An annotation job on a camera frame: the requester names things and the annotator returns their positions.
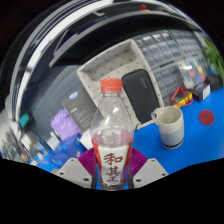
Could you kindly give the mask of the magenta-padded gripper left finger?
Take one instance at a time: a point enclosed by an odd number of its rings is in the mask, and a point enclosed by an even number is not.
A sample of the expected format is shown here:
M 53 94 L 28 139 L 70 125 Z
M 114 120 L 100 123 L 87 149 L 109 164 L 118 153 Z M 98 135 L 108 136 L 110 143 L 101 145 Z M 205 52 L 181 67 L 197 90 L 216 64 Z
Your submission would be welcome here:
M 98 175 L 93 150 L 86 151 L 79 158 L 68 159 L 56 175 L 83 188 L 95 189 Z

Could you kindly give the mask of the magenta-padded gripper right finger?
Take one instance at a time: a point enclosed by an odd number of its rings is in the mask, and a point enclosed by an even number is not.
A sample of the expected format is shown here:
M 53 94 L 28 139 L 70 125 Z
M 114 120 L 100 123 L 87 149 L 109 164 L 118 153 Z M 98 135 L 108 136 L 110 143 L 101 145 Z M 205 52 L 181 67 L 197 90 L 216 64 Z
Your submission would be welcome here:
M 168 172 L 155 159 L 148 159 L 137 149 L 132 151 L 128 171 L 128 188 L 136 189 L 168 176 Z

